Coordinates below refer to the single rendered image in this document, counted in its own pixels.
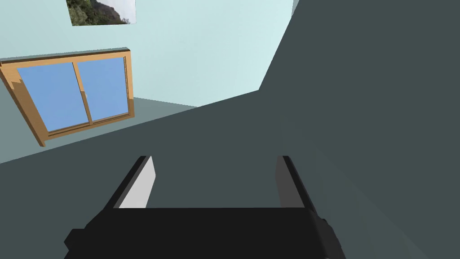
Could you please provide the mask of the wooden framed window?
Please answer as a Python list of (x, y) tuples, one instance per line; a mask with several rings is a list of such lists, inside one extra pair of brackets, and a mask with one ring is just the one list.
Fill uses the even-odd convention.
[(126, 47), (0, 58), (0, 78), (42, 147), (135, 116)]

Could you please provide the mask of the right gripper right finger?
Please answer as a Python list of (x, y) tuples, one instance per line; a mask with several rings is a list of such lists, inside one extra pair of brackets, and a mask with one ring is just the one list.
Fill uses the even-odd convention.
[(283, 208), (307, 208), (315, 212), (308, 192), (289, 156), (277, 156), (275, 181)]

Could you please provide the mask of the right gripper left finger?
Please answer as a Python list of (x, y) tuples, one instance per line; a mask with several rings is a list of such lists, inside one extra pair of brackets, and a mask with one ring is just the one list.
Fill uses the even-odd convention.
[(146, 208), (155, 178), (152, 157), (140, 156), (104, 208)]

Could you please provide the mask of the landscape picture on wall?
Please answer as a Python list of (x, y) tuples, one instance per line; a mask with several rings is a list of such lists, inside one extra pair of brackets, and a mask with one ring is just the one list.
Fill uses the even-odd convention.
[(73, 26), (136, 23), (136, 0), (66, 0)]

